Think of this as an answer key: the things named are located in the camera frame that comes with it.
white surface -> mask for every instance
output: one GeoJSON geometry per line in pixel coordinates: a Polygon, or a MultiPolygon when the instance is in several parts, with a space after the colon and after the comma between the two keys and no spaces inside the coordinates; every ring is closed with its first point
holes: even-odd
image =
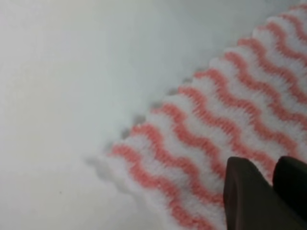
{"type": "Polygon", "coordinates": [[[0,1],[0,229],[158,229],[84,159],[296,2],[0,1]]]}

